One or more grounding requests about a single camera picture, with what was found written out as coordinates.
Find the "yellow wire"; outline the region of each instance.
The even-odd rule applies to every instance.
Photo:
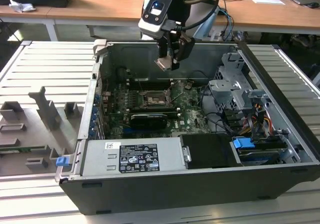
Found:
[[[247,129],[245,129],[243,132],[241,132],[239,135],[243,135],[243,134],[246,134],[246,133],[248,133],[248,132],[250,132],[251,131],[251,128],[250,127],[248,127]]]

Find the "floor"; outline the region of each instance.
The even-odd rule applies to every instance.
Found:
[[[0,70],[8,62],[12,54],[19,46],[19,42],[12,35],[12,32],[19,39],[34,41],[49,41],[46,27],[41,24],[8,24],[9,28],[0,23]],[[140,32],[138,27],[105,27],[96,26],[94,28],[96,38],[108,40],[138,40]],[[58,25],[60,41],[88,41],[92,42],[95,38],[90,37],[86,26],[81,25]],[[258,44],[260,33],[249,33],[248,43]],[[306,49],[300,44],[283,44],[279,34],[269,34],[263,39],[263,44],[278,44],[286,54],[308,75],[312,66],[320,66],[320,41],[312,49]]]

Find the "blue clip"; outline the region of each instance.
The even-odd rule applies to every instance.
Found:
[[[236,138],[233,141],[233,144],[236,149],[238,149],[238,148],[255,148],[255,145],[253,142],[251,142],[250,138]]]
[[[69,166],[70,157],[58,157],[56,160],[56,166]]]

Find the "red wire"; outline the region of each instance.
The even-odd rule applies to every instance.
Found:
[[[253,119],[257,120],[257,118],[255,118],[254,116],[252,116],[251,118],[253,118]],[[246,119],[244,120],[244,123],[243,123],[244,125],[246,124],[246,123],[245,123],[246,121],[248,121],[248,118],[246,118]],[[245,128],[245,126],[243,126],[243,128],[242,128],[242,129],[244,129],[244,128]]]

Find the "black cable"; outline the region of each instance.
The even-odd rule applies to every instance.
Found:
[[[6,28],[11,32],[11,34],[16,38],[16,40],[18,40],[18,42],[21,44],[20,39],[18,39],[14,32],[9,28],[9,25],[6,22],[4,22],[1,18],[0,21],[6,26]]]
[[[228,10],[226,9],[226,7],[227,7],[226,1],[223,0],[223,2],[224,2],[224,7],[225,7],[225,10],[224,10],[224,11],[228,14]],[[226,22],[225,29],[224,29],[224,31],[223,31],[224,34],[225,34],[225,32],[227,31],[227,28],[228,28],[228,26],[229,26],[229,18],[228,18],[228,16],[225,16],[225,18],[226,18],[227,22]]]
[[[200,20],[200,21],[198,21],[198,22],[196,22],[196,23],[194,23],[194,24],[192,24],[192,25],[185,26],[185,27],[177,26],[177,27],[175,28],[175,30],[177,30],[177,31],[179,31],[179,32],[180,32],[180,31],[186,31],[186,30],[193,29],[193,28],[195,28],[195,27],[203,24],[205,21],[207,21],[207,20],[211,17],[211,15],[213,15],[213,14],[215,13],[215,11],[216,11],[216,9],[217,9],[217,7],[218,7],[218,4],[219,4],[219,0],[215,0],[215,3],[214,3],[214,6],[213,6],[212,10],[211,10],[211,11],[207,14],[207,16],[205,16],[202,20]]]
[[[208,80],[210,79],[210,78],[208,77],[208,75],[206,75],[202,70],[194,70],[194,71],[191,72],[191,74],[189,75],[189,77],[187,78],[187,80],[189,80],[189,79],[192,77],[192,74],[194,74],[194,73],[196,73],[196,72],[199,72],[199,73],[203,74],[203,76],[205,76]]]

